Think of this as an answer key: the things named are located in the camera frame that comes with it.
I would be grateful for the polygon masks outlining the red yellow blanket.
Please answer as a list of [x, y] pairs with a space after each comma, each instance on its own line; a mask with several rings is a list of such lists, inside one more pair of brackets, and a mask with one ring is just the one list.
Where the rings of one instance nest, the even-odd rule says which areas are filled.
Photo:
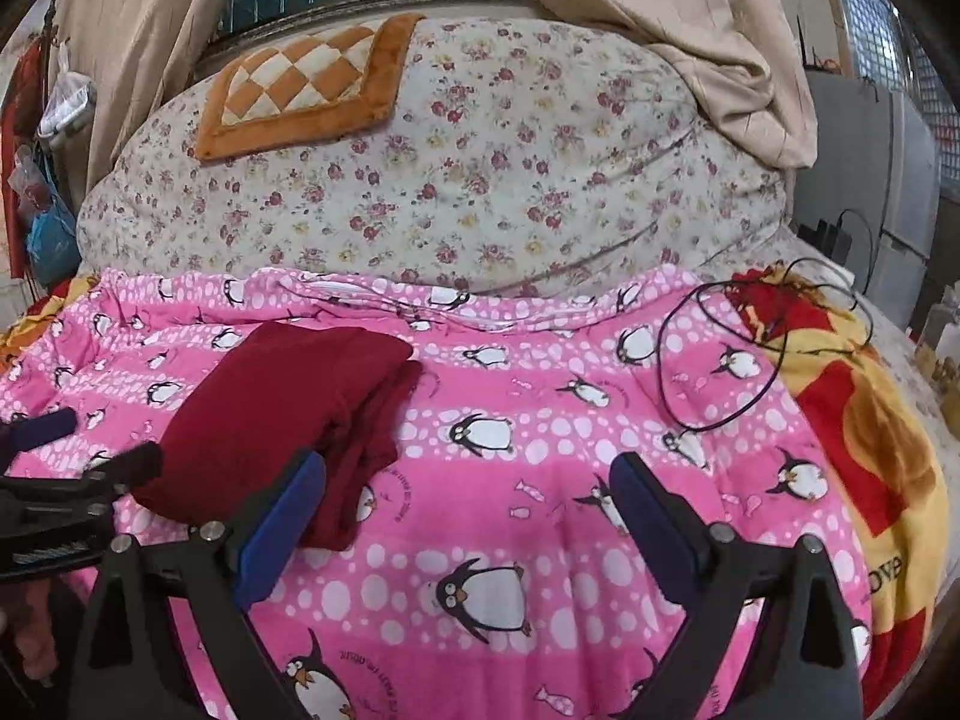
[[786, 266], [737, 273], [729, 302], [820, 440], [866, 558], [871, 633], [864, 709], [880, 707], [929, 637], [949, 547], [949, 493], [934, 444], [869, 340], [850, 296]]

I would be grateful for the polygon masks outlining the pink penguin blanket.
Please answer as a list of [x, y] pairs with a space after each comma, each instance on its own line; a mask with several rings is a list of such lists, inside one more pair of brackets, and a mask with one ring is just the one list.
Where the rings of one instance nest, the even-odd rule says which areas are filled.
[[704, 522], [773, 546], [820, 539], [867, 655], [866, 564], [822, 444], [732, 305], [673, 266], [573, 299], [109, 271], [3, 366], [5, 418], [78, 416], [14, 471], [75, 478], [160, 442], [268, 322], [384, 333], [423, 366], [355, 541], [301, 546], [251, 611], [309, 717], [620, 715], [685, 619], [613, 502], [625, 452]]

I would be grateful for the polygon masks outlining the white plastic bag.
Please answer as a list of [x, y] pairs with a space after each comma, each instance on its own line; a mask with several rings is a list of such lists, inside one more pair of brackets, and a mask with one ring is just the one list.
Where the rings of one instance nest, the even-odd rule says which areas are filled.
[[91, 124], [96, 101], [98, 93], [93, 80], [71, 68], [70, 44], [60, 44], [57, 50], [57, 75], [37, 126], [37, 137], [47, 148], [59, 148]]

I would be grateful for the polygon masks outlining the blue plastic bag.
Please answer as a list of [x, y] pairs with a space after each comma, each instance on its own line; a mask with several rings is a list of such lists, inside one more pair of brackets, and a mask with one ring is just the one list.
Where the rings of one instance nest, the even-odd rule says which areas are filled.
[[26, 238], [32, 276], [44, 288], [70, 278], [82, 261], [76, 245], [75, 218], [59, 195], [39, 211]]

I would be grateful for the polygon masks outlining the black power adapter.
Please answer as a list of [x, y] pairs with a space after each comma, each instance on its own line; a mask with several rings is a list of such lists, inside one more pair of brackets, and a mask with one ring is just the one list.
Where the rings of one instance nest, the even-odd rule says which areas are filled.
[[828, 223], [827, 220], [820, 220], [816, 227], [801, 224], [797, 235], [838, 265], [844, 265], [848, 261], [853, 238], [838, 224]]

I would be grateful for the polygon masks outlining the dark red long-sleeve top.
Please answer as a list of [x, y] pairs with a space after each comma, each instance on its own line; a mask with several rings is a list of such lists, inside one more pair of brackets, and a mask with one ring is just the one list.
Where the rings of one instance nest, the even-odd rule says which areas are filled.
[[299, 544], [346, 550], [363, 489], [397, 460], [395, 429], [421, 374], [400, 338], [264, 323], [179, 406], [160, 440], [160, 476], [133, 497], [174, 522], [224, 522], [295, 452], [313, 450], [325, 493]]

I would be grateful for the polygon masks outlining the left beige curtain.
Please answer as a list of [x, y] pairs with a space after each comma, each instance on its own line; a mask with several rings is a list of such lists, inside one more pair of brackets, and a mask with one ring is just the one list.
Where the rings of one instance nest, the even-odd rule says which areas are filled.
[[145, 119], [181, 93], [226, 0], [59, 0], [59, 37], [96, 88], [93, 122], [65, 145], [73, 200], [114, 167]]

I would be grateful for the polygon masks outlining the orange checkered cushion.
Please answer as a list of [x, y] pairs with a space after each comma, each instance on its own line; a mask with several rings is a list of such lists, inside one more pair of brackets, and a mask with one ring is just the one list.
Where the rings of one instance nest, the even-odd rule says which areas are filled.
[[229, 160], [325, 142], [392, 115], [420, 13], [291, 37], [218, 71], [203, 103], [194, 156]]

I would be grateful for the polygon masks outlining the beige curtain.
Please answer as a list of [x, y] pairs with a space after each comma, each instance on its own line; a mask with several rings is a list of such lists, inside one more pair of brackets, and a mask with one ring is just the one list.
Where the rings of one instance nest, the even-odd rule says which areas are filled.
[[539, 0], [619, 28], [683, 78], [709, 122], [776, 169], [817, 159], [817, 116], [781, 0]]
[[73, 200], [114, 167], [145, 119], [181, 93], [226, 0], [59, 0], [59, 37], [96, 88], [93, 122], [65, 145]]

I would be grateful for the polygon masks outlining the floral cream quilt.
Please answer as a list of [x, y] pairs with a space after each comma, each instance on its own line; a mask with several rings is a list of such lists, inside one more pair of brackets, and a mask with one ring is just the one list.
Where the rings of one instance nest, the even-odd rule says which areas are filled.
[[384, 124], [203, 164], [205, 85], [151, 115], [88, 193], [93, 270], [267, 265], [474, 293], [597, 293], [775, 231], [781, 172], [729, 142], [677, 72], [613, 32], [423, 20]]

